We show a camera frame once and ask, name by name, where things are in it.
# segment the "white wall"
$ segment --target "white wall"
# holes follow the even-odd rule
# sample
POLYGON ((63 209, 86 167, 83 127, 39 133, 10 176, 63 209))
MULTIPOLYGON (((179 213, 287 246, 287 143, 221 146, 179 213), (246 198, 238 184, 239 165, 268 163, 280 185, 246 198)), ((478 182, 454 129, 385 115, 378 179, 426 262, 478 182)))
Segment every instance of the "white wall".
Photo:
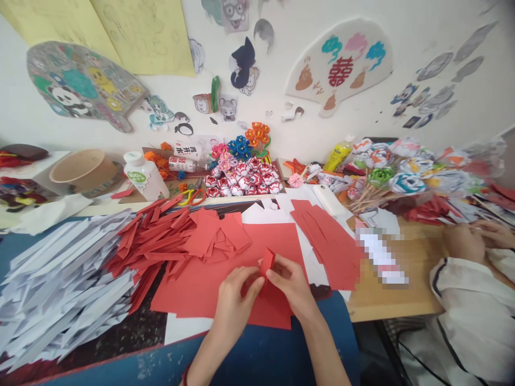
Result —
MULTIPOLYGON (((258 2, 250 3, 249 31, 225 35, 222 27, 206 18, 200 0, 183 0, 188 35, 203 44, 206 51, 204 72, 197 78, 140 77, 151 93, 159 94, 174 112, 183 111, 190 116, 195 133, 216 132, 227 140, 242 133, 234 123, 213 125, 209 116, 194 108, 192 95, 209 92, 214 75, 220 76, 223 92, 238 94, 239 120, 262 121, 271 126, 272 157, 323 161, 332 146, 348 133, 358 139, 365 135, 410 134, 438 150, 448 144, 486 139, 515 123, 515 5, 510 0, 499 1, 485 14, 480 13, 496 0, 285 0, 284 8, 271 0, 264 4, 262 17, 275 29, 275 44, 267 56, 263 47, 255 43, 256 65, 261 74, 254 94, 247 97, 232 87, 228 59, 243 44, 245 36, 253 41, 258 2), (296 61, 314 40, 335 24, 354 17, 375 20, 389 35, 394 72, 379 85, 343 101, 333 117, 319 118, 320 106, 286 96, 285 84, 296 61), (415 81, 418 69, 442 52, 456 52, 478 27, 494 20, 499 24, 469 58, 484 55, 483 65, 457 85, 458 104, 454 109, 421 129, 402 128, 413 114, 393 118, 392 97, 408 82, 415 81), (305 115, 300 120, 281 123, 286 101, 302 105, 305 115), (266 118, 266 110, 274 111, 273 119, 266 118)), ((98 147, 111 154, 123 154, 148 142, 159 146, 164 140, 173 140, 170 132, 151 132, 148 116, 140 111, 129 117, 134 127, 130 134, 117 132, 107 122, 58 116, 27 76, 27 48, 0 16, 0 143, 29 143, 49 150, 98 147)), ((423 82, 419 90, 430 86, 435 94, 450 83, 458 68, 451 63, 440 76, 423 82)))

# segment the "glue bottle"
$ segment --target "glue bottle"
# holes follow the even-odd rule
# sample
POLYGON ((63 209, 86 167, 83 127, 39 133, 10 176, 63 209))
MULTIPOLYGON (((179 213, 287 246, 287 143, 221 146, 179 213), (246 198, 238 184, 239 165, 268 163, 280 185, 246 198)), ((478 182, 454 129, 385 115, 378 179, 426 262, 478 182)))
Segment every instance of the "glue bottle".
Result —
POLYGON ((336 169, 336 166, 338 166, 345 158, 347 158, 347 156, 352 151, 352 141, 354 141, 354 138, 356 137, 349 134, 345 137, 345 141, 341 141, 334 147, 333 152, 329 156, 329 159, 323 166, 325 171, 333 172, 334 169, 336 169))
POLYGON ((170 192, 156 164, 147 161, 141 152, 125 153, 123 159, 127 163, 123 171, 148 202, 168 199, 170 192))

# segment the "white bottle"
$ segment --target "white bottle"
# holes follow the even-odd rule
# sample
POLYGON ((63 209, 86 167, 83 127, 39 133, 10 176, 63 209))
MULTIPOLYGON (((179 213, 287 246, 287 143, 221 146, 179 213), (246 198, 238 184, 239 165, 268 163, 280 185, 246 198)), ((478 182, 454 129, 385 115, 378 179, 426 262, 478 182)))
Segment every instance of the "white bottle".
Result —
POLYGON ((127 163, 123 171, 147 201, 154 202, 170 196, 156 164, 147 161, 141 152, 125 153, 123 159, 127 163))

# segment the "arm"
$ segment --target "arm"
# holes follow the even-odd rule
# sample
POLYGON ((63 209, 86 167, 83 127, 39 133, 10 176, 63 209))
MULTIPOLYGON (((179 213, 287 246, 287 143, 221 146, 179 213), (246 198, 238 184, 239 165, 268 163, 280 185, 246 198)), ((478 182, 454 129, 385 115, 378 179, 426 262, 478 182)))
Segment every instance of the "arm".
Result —
POLYGON ((299 319, 317 385, 350 386, 329 326, 311 295, 301 266, 277 255, 274 268, 267 271, 267 277, 286 295, 293 313, 299 319))
POLYGON ((240 267, 232 271, 218 290, 218 303, 211 330, 204 338, 197 355, 187 370, 188 386, 207 386, 247 325, 254 301, 263 287, 264 277, 256 279, 247 295, 241 288, 257 267, 240 267))

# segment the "white sleeve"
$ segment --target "white sleeve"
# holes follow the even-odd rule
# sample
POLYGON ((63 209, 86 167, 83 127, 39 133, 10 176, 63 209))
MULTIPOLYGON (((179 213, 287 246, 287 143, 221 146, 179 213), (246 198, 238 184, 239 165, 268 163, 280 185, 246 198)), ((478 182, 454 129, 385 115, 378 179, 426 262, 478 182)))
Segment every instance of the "white sleeve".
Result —
POLYGON ((433 268, 430 285, 445 312, 428 328, 455 364, 481 383, 513 381, 515 291, 486 266, 452 257, 433 268))

